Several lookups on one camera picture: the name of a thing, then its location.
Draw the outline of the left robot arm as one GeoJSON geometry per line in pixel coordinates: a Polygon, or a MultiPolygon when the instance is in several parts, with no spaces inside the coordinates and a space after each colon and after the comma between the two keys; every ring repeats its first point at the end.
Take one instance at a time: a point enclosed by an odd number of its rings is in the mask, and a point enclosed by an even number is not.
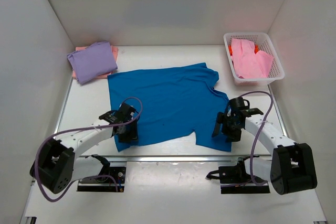
{"type": "Polygon", "coordinates": [[[131,143],[137,139],[137,122],[142,110],[122,102],[117,110],[108,111],[88,127],[66,130],[68,136],[51,136],[39,147],[29,174],[42,193],[47,188],[53,194],[65,193],[78,180],[93,179],[99,183],[112,182],[110,162],[101,155],[80,158],[99,143],[118,136],[131,143]]]}

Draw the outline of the blue t-shirt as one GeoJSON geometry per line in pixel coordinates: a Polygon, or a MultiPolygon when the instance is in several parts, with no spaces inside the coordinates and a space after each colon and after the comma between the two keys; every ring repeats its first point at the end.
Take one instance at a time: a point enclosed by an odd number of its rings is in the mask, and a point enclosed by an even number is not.
{"type": "Polygon", "coordinates": [[[108,76],[113,110],[125,101],[142,109],[136,146],[196,135],[196,145],[230,152],[225,135],[212,137],[227,94],[215,89],[218,72],[198,63],[184,67],[134,70],[108,76]]]}

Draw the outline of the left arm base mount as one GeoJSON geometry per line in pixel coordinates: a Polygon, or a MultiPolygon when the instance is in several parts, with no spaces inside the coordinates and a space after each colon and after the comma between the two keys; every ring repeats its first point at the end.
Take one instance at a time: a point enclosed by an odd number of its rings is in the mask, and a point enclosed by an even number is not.
{"type": "Polygon", "coordinates": [[[125,189],[127,164],[93,154],[76,160],[74,177],[78,192],[122,193],[125,189]]]}

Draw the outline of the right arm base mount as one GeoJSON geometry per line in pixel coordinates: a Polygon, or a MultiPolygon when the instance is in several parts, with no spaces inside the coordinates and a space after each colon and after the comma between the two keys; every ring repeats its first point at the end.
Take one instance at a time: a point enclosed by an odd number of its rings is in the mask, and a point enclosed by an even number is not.
{"type": "Polygon", "coordinates": [[[218,169],[206,175],[208,180],[218,180],[220,193],[230,194],[269,194],[268,183],[257,186],[253,183],[251,176],[246,173],[242,158],[233,162],[219,162],[218,169]]]}

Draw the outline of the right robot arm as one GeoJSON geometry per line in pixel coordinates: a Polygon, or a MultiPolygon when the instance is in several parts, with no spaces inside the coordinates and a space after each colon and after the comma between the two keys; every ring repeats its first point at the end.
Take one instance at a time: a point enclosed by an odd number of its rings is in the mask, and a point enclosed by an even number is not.
{"type": "Polygon", "coordinates": [[[220,166],[206,178],[218,179],[222,192],[268,193],[269,185],[280,195],[315,189],[318,181],[311,147],[284,136],[270,122],[267,114],[251,108],[243,97],[231,99],[224,112],[217,114],[212,136],[224,134],[227,143],[238,142],[242,131],[254,136],[253,146],[260,142],[271,158],[254,153],[240,157],[236,165],[220,166]]]}

